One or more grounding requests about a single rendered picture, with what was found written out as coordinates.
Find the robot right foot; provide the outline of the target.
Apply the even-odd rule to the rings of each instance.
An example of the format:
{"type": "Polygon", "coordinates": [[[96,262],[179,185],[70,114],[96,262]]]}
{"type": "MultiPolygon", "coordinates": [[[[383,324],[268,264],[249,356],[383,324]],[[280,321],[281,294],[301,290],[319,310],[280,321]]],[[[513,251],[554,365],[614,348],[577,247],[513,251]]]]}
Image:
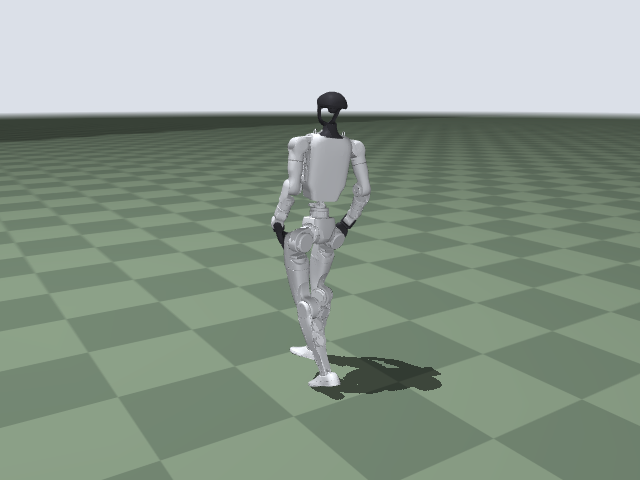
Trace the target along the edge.
{"type": "Polygon", "coordinates": [[[290,348],[290,352],[295,354],[295,355],[298,355],[300,357],[305,357],[305,358],[309,358],[309,359],[315,360],[314,356],[312,354],[313,352],[308,350],[307,346],[308,345],[303,346],[303,347],[291,347],[290,348]]]}

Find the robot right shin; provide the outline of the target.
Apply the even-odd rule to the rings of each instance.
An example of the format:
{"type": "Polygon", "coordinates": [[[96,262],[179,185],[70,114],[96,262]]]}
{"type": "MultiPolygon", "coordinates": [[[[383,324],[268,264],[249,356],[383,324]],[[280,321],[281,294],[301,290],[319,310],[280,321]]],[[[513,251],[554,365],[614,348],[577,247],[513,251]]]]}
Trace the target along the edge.
{"type": "MultiPolygon", "coordinates": [[[[329,287],[328,287],[328,288],[329,288],[329,287]]],[[[330,288],[329,288],[329,289],[330,289],[330,288]]],[[[332,292],[332,290],[331,290],[331,289],[330,289],[330,291],[331,291],[331,293],[332,293],[332,298],[333,298],[333,292],[332,292]]],[[[310,296],[311,296],[311,294],[310,294],[310,296]]],[[[330,302],[329,304],[325,305],[325,306],[321,306],[320,308],[321,308],[321,311],[320,311],[320,313],[318,314],[318,316],[316,316],[316,317],[321,317],[321,318],[322,318],[322,320],[323,320],[323,324],[324,324],[324,328],[325,328],[326,323],[327,323],[327,318],[328,318],[329,313],[330,313],[331,302],[330,302]]],[[[309,349],[309,347],[308,347],[308,346],[307,346],[307,349],[311,351],[311,349],[309,349]]]]}

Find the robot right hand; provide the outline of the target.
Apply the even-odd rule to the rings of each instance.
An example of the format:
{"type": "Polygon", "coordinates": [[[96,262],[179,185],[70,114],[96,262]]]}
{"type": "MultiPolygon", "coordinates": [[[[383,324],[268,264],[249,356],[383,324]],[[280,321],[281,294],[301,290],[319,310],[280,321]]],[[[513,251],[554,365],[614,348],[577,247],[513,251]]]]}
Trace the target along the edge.
{"type": "MultiPolygon", "coordinates": [[[[347,214],[346,214],[346,215],[347,215],[347,214]]],[[[348,226],[348,225],[343,221],[343,219],[346,217],[346,215],[342,218],[341,223],[337,223],[337,224],[335,224],[335,225],[336,225],[335,227],[337,227],[339,230],[341,230],[341,232],[345,235],[345,237],[346,237],[346,235],[347,235],[347,233],[348,233],[348,229],[350,229],[350,228],[355,224],[355,222],[356,222],[356,220],[355,220],[355,221],[354,221],[350,226],[348,226]]],[[[334,250],[335,250],[335,249],[334,249],[334,250]]]]}

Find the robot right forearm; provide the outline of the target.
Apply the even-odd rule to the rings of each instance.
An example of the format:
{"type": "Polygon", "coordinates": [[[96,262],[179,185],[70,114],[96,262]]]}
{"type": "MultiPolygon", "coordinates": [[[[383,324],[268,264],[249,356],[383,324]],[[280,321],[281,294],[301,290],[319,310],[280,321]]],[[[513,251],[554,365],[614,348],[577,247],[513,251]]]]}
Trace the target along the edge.
{"type": "Polygon", "coordinates": [[[346,217],[343,219],[348,226],[361,216],[363,208],[368,203],[369,198],[370,194],[363,197],[356,197],[354,195],[350,209],[348,210],[346,217]]]}

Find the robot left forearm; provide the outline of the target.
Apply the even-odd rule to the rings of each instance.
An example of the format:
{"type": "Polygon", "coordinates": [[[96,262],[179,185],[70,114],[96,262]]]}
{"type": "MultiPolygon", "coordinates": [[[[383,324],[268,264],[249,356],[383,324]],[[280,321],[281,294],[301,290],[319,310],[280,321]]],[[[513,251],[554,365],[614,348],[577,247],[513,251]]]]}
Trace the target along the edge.
{"type": "Polygon", "coordinates": [[[271,218],[271,227],[273,229],[273,225],[276,222],[279,222],[283,228],[284,221],[287,219],[291,206],[294,204],[295,199],[291,195],[288,195],[289,189],[290,182],[289,180],[285,180],[283,183],[281,195],[279,197],[279,203],[275,210],[274,216],[271,218]]]}

